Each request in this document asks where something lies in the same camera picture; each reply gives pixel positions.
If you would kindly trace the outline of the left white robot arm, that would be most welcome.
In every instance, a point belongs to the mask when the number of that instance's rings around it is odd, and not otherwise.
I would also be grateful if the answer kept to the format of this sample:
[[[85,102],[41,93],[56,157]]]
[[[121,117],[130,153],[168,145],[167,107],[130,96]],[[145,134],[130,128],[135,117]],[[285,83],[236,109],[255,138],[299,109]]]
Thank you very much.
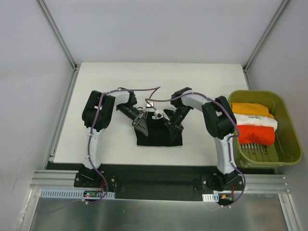
[[[87,132],[87,153],[79,170],[85,182],[91,187],[101,184],[102,176],[98,168],[102,164],[103,135],[108,128],[113,110],[119,110],[132,120],[132,126],[141,134],[148,136],[147,112],[134,107],[137,99],[134,90],[119,88],[102,93],[93,90],[82,112],[82,120]]]

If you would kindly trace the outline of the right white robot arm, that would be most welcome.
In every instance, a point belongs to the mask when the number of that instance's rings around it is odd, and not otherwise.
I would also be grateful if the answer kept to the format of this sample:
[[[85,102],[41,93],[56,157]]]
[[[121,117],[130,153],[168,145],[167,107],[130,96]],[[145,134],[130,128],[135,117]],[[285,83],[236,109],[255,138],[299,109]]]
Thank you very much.
[[[224,96],[210,99],[191,88],[183,88],[171,95],[171,105],[176,107],[172,125],[180,124],[191,109],[202,112],[205,127],[214,138],[217,152],[217,171],[207,181],[209,188],[217,191],[229,189],[238,177],[233,153],[236,119]]]

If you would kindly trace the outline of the black t shirt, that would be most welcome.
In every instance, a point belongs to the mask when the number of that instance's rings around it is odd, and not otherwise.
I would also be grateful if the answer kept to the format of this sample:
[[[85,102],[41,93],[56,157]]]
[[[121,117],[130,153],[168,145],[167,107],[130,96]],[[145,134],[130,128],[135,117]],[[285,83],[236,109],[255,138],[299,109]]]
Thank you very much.
[[[181,115],[186,117],[189,109],[178,108],[175,111],[165,109],[164,112],[168,115],[169,119],[173,115]],[[137,137],[137,145],[144,147],[178,147],[183,145],[182,132],[169,129],[166,126],[168,120],[156,119],[154,112],[147,112],[147,128],[148,136],[143,135],[141,132],[135,130]]]

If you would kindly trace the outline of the olive green plastic bin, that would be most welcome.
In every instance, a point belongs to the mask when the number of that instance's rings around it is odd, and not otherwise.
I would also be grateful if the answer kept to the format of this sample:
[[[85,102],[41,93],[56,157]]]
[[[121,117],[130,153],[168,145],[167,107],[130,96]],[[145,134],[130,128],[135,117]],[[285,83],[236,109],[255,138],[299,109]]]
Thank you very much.
[[[273,145],[240,145],[233,139],[235,163],[241,168],[276,168],[300,162],[303,151],[284,100],[274,92],[237,90],[230,94],[229,103],[259,103],[269,109],[278,122]]]

